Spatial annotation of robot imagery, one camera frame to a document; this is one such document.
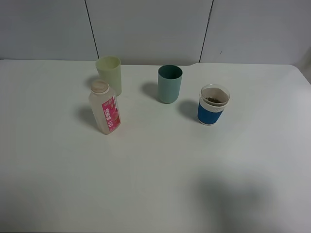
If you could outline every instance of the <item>bottle cap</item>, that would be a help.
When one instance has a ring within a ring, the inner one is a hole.
[[[97,79],[92,83],[91,91],[95,94],[105,94],[109,91],[109,84],[103,80]]]

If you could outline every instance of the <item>translucent bottle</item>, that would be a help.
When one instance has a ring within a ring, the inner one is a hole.
[[[103,80],[92,83],[88,97],[98,128],[104,134],[110,134],[120,124],[116,92]]]

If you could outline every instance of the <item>blue and white cup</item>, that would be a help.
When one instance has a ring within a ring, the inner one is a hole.
[[[223,86],[209,84],[202,88],[198,109],[199,121],[204,125],[216,123],[230,99],[229,91]]]

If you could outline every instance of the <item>white wall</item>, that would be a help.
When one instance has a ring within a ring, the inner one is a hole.
[[[298,64],[310,23],[311,0],[215,0],[201,62]]]
[[[99,56],[123,64],[200,60],[212,0],[87,0]]]
[[[0,59],[96,60],[83,0],[0,0]]]

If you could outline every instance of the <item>plastic cup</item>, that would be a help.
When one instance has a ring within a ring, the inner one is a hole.
[[[216,123],[230,99],[229,91],[218,84],[208,84],[201,89],[198,118],[204,125]]]
[[[96,61],[99,76],[115,90],[117,96],[122,92],[121,61],[118,57],[101,57]]]
[[[173,65],[160,67],[157,78],[157,96],[163,103],[173,103],[179,96],[183,71]]]

